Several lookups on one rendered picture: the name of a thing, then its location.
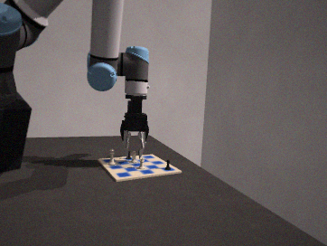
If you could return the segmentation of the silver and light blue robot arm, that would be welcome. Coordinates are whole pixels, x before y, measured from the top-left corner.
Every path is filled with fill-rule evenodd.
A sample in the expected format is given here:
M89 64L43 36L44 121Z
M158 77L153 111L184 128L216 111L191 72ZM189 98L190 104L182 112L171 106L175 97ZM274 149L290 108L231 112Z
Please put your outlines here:
M47 17L62 1L0 3L0 106L16 99L13 73L16 52L38 40L48 25ZM130 46L126 52L119 52L123 5L124 0L92 0L88 83L94 90L107 91L115 85L117 76L126 76L126 95L145 96L149 89L149 51Z

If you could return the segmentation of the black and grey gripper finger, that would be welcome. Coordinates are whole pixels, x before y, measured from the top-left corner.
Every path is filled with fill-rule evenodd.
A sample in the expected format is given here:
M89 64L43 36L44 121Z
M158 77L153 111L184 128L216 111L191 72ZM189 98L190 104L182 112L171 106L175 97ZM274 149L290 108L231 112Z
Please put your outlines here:
M140 149L138 151L138 153L139 153L139 159L141 158L141 156L142 156L142 154L144 152L145 143L146 143L146 139L147 139L148 133L149 133L148 124L147 124L146 132L138 132L138 137L140 138L140 143L139 143ZM142 148L142 139L143 139L143 148Z
M129 138L131 138L131 132L127 131L127 126L126 126L126 131L125 131L125 121L124 120L122 120L122 124L121 124L121 128L120 128L120 134L121 134L121 137L122 137L126 157L129 157L129 150L128 150L129 143L128 143L128 140L129 140ZM128 136L128 140L127 140L127 136Z

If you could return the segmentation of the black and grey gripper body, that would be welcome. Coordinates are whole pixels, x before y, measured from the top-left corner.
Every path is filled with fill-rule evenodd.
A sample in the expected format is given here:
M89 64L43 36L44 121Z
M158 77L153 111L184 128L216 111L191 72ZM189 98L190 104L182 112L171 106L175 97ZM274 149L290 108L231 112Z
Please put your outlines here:
M131 96L132 96L132 99L131 99ZM147 115L145 113L142 113L142 101L143 101L143 99L146 99L146 96L134 96L136 98L134 98L133 96L134 95L126 95L126 99L131 99L132 114L131 114L131 110L130 110L130 112L125 113L125 116L124 116L125 117L125 131L126 131L126 126L127 126L127 131L146 132ZM138 97L141 97L141 98L138 98ZM137 101L137 113L136 113L136 101ZM127 116L126 116L126 114L127 114ZM145 116L143 116L143 115L145 115Z

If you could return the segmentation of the blue and cream chessboard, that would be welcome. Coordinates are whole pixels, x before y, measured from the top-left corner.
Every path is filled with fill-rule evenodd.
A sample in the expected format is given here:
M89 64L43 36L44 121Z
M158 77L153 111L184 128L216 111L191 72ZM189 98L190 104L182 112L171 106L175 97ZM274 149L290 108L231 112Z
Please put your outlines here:
M99 163L108 171L116 182L147 178L160 175L179 174L182 171L169 164L171 170L165 170L167 164L165 161L154 155L143 155L145 169L139 169L140 159L136 156L136 163L131 163L131 159L123 157L114 157L115 165L109 165L110 158L98 159Z

